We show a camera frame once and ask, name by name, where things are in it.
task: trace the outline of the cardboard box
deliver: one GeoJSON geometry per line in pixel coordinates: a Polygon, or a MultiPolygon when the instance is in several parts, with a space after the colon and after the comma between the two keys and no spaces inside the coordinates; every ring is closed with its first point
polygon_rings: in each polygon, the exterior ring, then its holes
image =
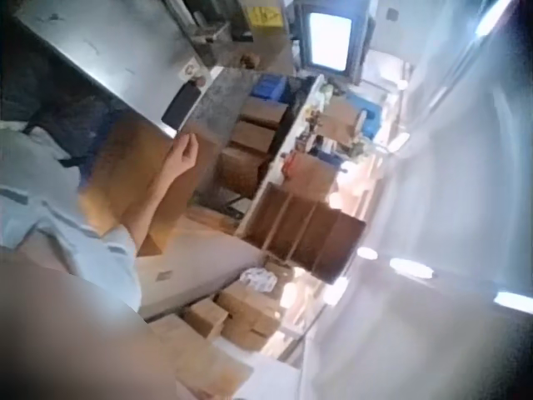
{"type": "Polygon", "coordinates": [[[337,170],[316,157],[297,152],[286,169],[281,187],[312,201],[324,202],[335,185],[337,170]]]}
{"type": "Polygon", "coordinates": [[[261,351],[268,342],[269,337],[261,335],[235,319],[227,319],[222,329],[222,336],[249,352],[261,351]]]}
{"type": "Polygon", "coordinates": [[[222,331],[228,312],[205,298],[187,310],[184,320],[205,339],[212,340],[222,331]]]}
{"type": "Polygon", "coordinates": [[[359,110],[353,107],[345,98],[333,96],[323,114],[333,117],[346,125],[355,125],[359,110]]]}
{"type": "Polygon", "coordinates": [[[320,116],[318,127],[316,128],[317,134],[335,140],[345,146],[351,146],[351,142],[355,137],[355,131],[355,125],[348,125],[343,121],[324,114],[320,116]]]}
{"type": "Polygon", "coordinates": [[[230,313],[233,321],[266,338],[281,325],[279,303],[241,282],[224,289],[218,296],[217,304],[230,313]]]}
{"type": "Polygon", "coordinates": [[[241,119],[277,130],[287,105],[250,96],[242,106],[241,119]]]}
{"type": "Polygon", "coordinates": [[[239,121],[233,128],[232,142],[261,153],[268,153],[274,135],[276,135],[276,131],[272,129],[239,121]]]}
{"type": "Polygon", "coordinates": [[[245,198],[253,198],[259,186],[262,166],[268,158],[266,154],[247,151],[245,147],[226,147],[218,163],[219,183],[245,198]]]}
{"type": "Polygon", "coordinates": [[[265,269],[276,275],[278,282],[282,281],[283,283],[288,283],[294,279],[294,269],[280,265],[277,262],[267,262],[265,264],[265,269]]]}
{"type": "Polygon", "coordinates": [[[253,368],[208,342],[175,315],[151,322],[149,327],[161,341],[176,379],[190,388],[233,398],[252,375],[253,368]]]}

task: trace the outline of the monitor screen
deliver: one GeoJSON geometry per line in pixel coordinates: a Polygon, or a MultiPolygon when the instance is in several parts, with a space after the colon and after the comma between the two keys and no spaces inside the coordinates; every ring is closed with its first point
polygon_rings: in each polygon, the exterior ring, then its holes
{"type": "Polygon", "coordinates": [[[317,66],[344,71],[348,63],[351,20],[336,15],[311,12],[311,62],[317,66]]]}

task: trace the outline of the counter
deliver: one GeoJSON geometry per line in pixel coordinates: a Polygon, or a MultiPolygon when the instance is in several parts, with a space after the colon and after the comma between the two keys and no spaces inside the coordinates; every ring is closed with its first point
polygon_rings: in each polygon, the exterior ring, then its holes
{"type": "Polygon", "coordinates": [[[163,113],[196,71],[211,79],[159,0],[26,0],[17,19],[94,82],[174,137],[163,113]]]}

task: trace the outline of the light blue shirt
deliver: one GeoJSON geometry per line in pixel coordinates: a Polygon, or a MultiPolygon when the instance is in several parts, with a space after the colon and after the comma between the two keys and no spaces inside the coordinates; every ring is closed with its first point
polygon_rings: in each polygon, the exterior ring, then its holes
{"type": "Polygon", "coordinates": [[[137,250],[124,226],[100,237],[77,205],[80,174],[57,160],[66,154],[40,128],[0,122],[0,245],[16,249],[38,229],[59,243],[70,271],[106,289],[135,311],[141,288],[134,267],[137,250]]]}

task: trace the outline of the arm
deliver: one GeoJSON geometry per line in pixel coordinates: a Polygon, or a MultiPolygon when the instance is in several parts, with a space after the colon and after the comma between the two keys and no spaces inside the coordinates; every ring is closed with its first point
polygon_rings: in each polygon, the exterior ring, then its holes
{"type": "Polygon", "coordinates": [[[177,177],[194,167],[197,154],[198,141],[194,133],[183,132],[177,135],[161,171],[150,182],[146,194],[134,202],[122,216],[122,225],[130,232],[137,250],[144,242],[153,215],[168,188],[177,177]]]}

